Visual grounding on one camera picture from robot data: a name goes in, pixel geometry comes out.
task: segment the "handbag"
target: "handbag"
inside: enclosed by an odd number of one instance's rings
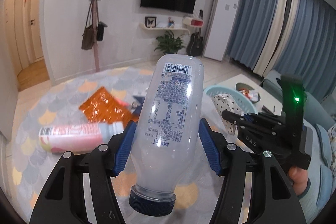
[[[92,7],[93,7],[94,0],[91,0],[89,12],[87,13],[86,18],[86,24],[85,29],[83,33],[83,40],[82,40],[82,50],[90,50],[93,47],[93,44],[95,43],[95,32],[93,30],[93,25],[90,25],[90,21],[92,19],[93,22],[93,13],[92,13]]]
[[[96,8],[97,8],[97,19],[98,19],[97,41],[102,41],[104,38],[104,29],[105,27],[107,27],[107,25],[104,22],[99,21],[98,0],[96,0]]]

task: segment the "wooden floor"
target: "wooden floor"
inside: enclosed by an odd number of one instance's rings
[[[17,80],[19,82],[19,91],[48,81],[49,75],[44,60],[30,64],[28,68],[23,69],[18,74]]]

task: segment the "hand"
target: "hand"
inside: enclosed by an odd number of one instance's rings
[[[296,166],[292,166],[288,171],[288,176],[293,180],[293,189],[296,195],[301,195],[307,188],[308,171]]]

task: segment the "nutrition label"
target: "nutrition label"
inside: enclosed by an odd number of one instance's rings
[[[186,65],[165,64],[145,133],[154,137],[152,144],[169,146],[170,141],[181,142],[192,91],[191,70],[192,67]]]

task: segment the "brown bag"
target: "brown bag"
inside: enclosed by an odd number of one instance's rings
[[[83,40],[82,40],[82,50],[92,49],[93,44],[95,43],[95,32],[93,30],[93,25],[92,24],[90,25],[91,19],[93,22],[93,12],[92,12],[93,2],[94,0],[91,0],[89,12],[87,13],[86,24],[85,24]]]

